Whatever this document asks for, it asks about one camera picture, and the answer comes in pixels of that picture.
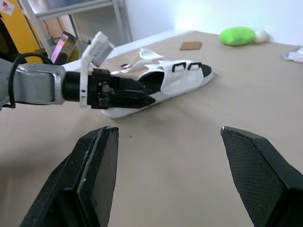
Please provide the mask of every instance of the sandal buckle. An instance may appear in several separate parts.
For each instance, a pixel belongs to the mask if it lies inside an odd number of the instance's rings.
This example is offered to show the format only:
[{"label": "sandal buckle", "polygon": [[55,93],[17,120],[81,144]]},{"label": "sandal buckle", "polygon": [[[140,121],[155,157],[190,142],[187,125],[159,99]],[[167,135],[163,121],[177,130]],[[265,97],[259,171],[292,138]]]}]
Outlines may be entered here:
[{"label": "sandal buckle", "polygon": [[183,66],[183,68],[185,69],[186,68],[186,62],[180,62],[180,63],[174,64],[172,66],[172,72],[175,72],[177,66]]},{"label": "sandal buckle", "polygon": [[202,63],[200,63],[200,62],[194,62],[194,63],[190,63],[189,64],[188,70],[190,70],[193,65],[197,65],[198,69],[202,68]]}]

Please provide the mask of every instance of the white sandal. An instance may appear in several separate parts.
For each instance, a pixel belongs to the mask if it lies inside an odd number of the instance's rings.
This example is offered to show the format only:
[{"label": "white sandal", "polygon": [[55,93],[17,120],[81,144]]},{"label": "white sandal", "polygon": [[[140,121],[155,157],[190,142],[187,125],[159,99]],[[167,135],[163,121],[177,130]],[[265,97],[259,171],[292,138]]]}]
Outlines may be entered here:
[{"label": "white sandal", "polygon": [[127,69],[112,72],[112,74],[131,73],[141,71],[147,67],[148,70],[137,81],[145,86],[143,92],[153,97],[156,101],[140,109],[111,107],[102,110],[106,116],[120,118],[133,114],[166,99],[202,87],[213,78],[211,67],[200,62],[189,60],[160,61],[164,56],[144,48],[141,48],[139,56],[141,58],[140,61],[134,62],[138,59],[138,56],[136,56],[129,65],[122,66]]}]

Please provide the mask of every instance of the white bracket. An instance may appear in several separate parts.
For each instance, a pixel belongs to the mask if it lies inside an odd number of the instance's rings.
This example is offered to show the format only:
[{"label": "white bracket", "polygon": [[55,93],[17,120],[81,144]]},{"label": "white bracket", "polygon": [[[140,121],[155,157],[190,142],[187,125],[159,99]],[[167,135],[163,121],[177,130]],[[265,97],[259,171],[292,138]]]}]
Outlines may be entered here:
[{"label": "white bracket", "polygon": [[80,69],[80,107],[87,107],[90,63],[93,63],[96,67],[100,67],[114,47],[102,32],[98,32],[91,41],[91,44],[85,49],[81,58]]}]

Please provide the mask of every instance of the black cable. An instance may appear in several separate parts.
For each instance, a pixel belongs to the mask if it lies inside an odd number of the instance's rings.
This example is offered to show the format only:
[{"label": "black cable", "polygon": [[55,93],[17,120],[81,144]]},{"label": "black cable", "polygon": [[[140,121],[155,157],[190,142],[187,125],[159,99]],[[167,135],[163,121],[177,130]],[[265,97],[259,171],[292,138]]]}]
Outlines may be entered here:
[{"label": "black cable", "polygon": [[60,26],[60,28],[61,28],[61,31],[63,32],[63,29],[62,29],[61,23],[60,23],[60,21],[59,21],[59,19],[58,19],[58,18],[57,18],[57,21],[58,21],[58,23],[59,23],[59,26]]},{"label": "black cable", "polygon": [[46,25],[46,29],[47,29],[48,36],[49,36],[49,37],[51,37],[51,34],[50,34],[50,32],[49,32],[49,29],[48,29],[48,25],[47,25],[47,23],[45,22],[45,20],[43,20],[43,22],[44,22],[44,23],[45,23],[45,25]]},{"label": "black cable", "polygon": [[53,65],[53,62],[48,59],[46,56],[40,54],[40,53],[24,53],[21,54],[20,56],[18,56],[14,63],[13,63],[13,67],[10,70],[9,73],[9,104],[5,104],[3,105],[3,107],[9,107],[9,108],[16,108],[16,100],[15,100],[15,94],[14,94],[14,76],[15,76],[15,72],[17,70],[17,67],[19,64],[21,64],[25,58],[27,57],[39,57],[41,58],[41,60],[45,61],[46,63]]}]

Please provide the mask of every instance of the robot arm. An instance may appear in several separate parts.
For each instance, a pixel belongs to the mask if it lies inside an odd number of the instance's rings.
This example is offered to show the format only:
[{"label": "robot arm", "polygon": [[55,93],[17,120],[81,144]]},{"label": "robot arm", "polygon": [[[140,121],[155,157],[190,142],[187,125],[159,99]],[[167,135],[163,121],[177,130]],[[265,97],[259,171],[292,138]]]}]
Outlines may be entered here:
[{"label": "robot arm", "polygon": [[[80,72],[66,72],[63,66],[26,63],[19,65],[14,77],[16,103],[62,105],[64,101],[80,102],[93,109],[142,108],[155,102],[143,92],[144,85],[131,78],[112,76],[108,70],[88,71],[113,49],[107,37],[98,33],[81,59]],[[9,103],[8,76],[13,64],[0,59],[0,109]]]}]

